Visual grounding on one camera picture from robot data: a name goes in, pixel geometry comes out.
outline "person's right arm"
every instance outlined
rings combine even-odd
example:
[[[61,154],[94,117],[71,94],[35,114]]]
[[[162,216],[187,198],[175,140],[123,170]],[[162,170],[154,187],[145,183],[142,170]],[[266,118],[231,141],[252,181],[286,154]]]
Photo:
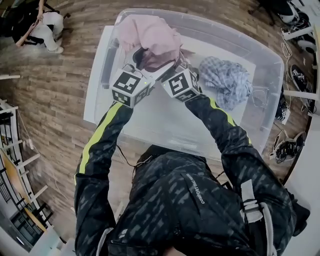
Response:
[[[268,204],[273,222],[274,246],[280,255],[296,225],[296,215],[288,192],[252,146],[247,132],[219,108],[215,100],[201,94],[185,105],[210,131],[221,152],[223,169],[233,189],[241,195],[241,184],[252,180],[255,198]]]
[[[16,46],[21,47],[27,37],[30,35],[30,33],[34,30],[34,28],[37,26],[37,24],[32,23],[29,27],[28,31],[15,43]]]

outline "pink cloth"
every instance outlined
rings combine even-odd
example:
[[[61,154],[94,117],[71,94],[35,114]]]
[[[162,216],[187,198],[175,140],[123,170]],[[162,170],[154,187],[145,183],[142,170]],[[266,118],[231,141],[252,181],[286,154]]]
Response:
[[[118,26],[118,40],[126,53],[138,45],[148,49],[144,53],[143,66],[152,68],[177,60],[182,45],[180,34],[163,18],[152,15],[126,17]]]

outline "neon yellow sleeve stripe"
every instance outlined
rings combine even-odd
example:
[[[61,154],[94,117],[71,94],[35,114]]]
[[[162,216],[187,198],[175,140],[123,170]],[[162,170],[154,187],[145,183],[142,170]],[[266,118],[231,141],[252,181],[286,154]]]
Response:
[[[217,107],[216,102],[213,98],[210,98],[210,105],[215,110],[221,110],[224,112],[228,118],[228,123],[232,126],[236,126],[234,120],[232,119],[231,115],[229,115],[226,111],[224,111],[222,108]]]
[[[84,174],[86,172],[86,164],[89,161],[89,150],[92,147],[92,145],[96,144],[98,141],[100,141],[102,134],[104,133],[106,127],[112,119],[115,117],[118,109],[122,106],[121,103],[117,102],[115,105],[113,105],[109,111],[107,112],[103,122],[99,125],[99,127],[95,130],[94,134],[92,135],[91,139],[85,145],[83,152],[82,152],[82,160],[80,163],[79,173]]]

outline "checkered cloth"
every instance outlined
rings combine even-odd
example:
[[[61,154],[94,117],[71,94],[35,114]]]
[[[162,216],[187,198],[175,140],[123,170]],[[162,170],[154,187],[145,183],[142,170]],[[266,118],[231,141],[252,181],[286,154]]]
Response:
[[[199,75],[206,86],[216,89],[215,100],[224,110],[233,110],[253,90],[252,83],[248,81],[248,71],[239,63],[229,60],[207,57],[199,66]]]

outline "black and white marker cube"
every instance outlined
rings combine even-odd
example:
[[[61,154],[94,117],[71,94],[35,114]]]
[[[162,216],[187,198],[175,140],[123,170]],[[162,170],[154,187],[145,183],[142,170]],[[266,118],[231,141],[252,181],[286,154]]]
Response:
[[[113,99],[133,108],[144,97],[149,95],[150,82],[138,74],[118,69],[111,83]]]
[[[197,77],[187,68],[162,83],[171,98],[186,102],[200,94]]]

